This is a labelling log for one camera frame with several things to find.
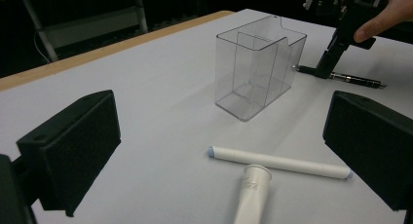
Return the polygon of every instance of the white tabletop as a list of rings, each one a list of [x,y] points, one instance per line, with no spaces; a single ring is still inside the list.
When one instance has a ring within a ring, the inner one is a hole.
[[[214,104],[215,36],[268,14],[234,13],[0,93],[0,153],[81,96],[115,94],[122,143],[74,213],[32,207],[46,223],[232,223],[243,164],[209,158],[210,145],[343,166],[322,130],[334,91],[372,98],[413,118],[410,44],[378,38],[349,47],[334,71],[368,77],[375,90],[297,73],[292,88],[249,122]],[[308,35],[300,64],[316,66],[334,28],[293,19]],[[340,180],[271,169],[261,223],[394,223],[392,211],[357,175]]]

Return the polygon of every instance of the white plastic tool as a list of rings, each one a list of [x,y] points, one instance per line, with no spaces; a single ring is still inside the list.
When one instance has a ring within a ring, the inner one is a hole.
[[[296,159],[281,158],[242,150],[210,146],[208,154],[215,159],[227,160],[244,164],[257,164],[266,168],[277,168],[288,171],[302,172],[319,176],[348,179],[353,176],[349,167],[314,163]]]
[[[246,166],[234,224],[260,223],[271,178],[267,168],[259,165]]]

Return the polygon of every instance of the transparent container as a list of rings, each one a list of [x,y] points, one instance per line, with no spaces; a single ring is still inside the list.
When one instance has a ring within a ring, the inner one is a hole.
[[[215,104],[250,120],[291,88],[306,38],[275,16],[218,34]]]

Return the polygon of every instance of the human hand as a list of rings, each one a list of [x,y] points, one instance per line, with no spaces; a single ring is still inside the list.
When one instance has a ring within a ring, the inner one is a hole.
[[[386,8],[375,18],[363,24],[354,35],[360,43],[404,21],[413,20],[413,0],[389,0]]]

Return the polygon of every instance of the dark background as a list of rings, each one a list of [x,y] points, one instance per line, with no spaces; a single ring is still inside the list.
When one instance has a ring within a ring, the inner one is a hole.
[[[30,0],[43,26],[91,17],[134,6],[134,0]],[[336,18],[317,16],[303,7],[306,0],[143,0],[149,31],[218,11],[252,9],[276,16],[335,26]],[[121,30],[67,46],[60,58],[136,36],[136,28]],[[0,0],[0,77],[46,64],[34,25],[21,0]]]

